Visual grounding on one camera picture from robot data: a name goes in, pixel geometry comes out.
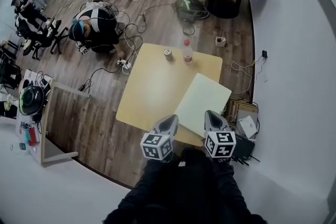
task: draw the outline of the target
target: power strip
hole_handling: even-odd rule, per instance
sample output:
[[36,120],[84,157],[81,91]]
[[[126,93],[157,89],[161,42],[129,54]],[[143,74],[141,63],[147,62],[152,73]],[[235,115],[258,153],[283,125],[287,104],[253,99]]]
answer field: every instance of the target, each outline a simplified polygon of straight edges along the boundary
[[121,65],[123,68],[126,69],[131,69],[132,64],[130,62],[127,62],[126,60],[118,60],[117,61],[117,66]]

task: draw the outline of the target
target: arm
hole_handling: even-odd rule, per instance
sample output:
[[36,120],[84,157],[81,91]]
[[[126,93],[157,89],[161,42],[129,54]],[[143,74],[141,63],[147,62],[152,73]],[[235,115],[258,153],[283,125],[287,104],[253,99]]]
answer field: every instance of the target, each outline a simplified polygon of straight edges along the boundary
[[251,213],[247,209],[242,193],[233,178],[233,167],[229,164],[218,163],[214,160],[212,164],[220,196],[238,215],[242,217],[250,216]]
[[21,10],[25,9],[26,7],[28,7],[31,4],[31,2],[29,0],[23,0],[23,2],[24,2],[24,6],[21,8]]
[[121,200],[119,206],[112,213],[109,213],[104,221],[105,224],[130,224],[134,216],[149,201],[152,191],[161,175],[165,164],[160,161],[149,160],[144,169],[139,182],[126,196]]

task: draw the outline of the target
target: light wood tabletop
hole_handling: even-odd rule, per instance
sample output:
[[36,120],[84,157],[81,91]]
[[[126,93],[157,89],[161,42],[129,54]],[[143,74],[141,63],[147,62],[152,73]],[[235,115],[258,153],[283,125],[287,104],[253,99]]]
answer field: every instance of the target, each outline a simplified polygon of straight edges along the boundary
[[[163,51],[168,47],[143,44],[121,98],[117,120],[149,131],[161,118],[173,114],[197,73],[218,82],[222,58],[193,53],[193,62],[183,62],[180,49],[171,48],[173,61]],[[202,146],[201,137],[179,125],[175,139]]]

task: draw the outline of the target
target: helmet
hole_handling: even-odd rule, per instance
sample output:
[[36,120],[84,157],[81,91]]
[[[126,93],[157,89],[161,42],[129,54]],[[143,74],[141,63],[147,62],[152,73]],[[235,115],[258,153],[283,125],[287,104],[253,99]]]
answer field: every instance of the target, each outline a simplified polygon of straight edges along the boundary
[[19,111],[22,115],[36,115],[45,102],[43,89],[40,86],[28,86],[21,90],[19,97]]

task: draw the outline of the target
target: small can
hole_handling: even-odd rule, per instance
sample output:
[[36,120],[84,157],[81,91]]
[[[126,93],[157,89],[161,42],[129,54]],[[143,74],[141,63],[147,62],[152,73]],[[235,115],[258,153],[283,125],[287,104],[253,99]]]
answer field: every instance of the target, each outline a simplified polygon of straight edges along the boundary
[[163,53],[164,53],[167,61],[172,61],[174,59],[171,49],[165,49]]

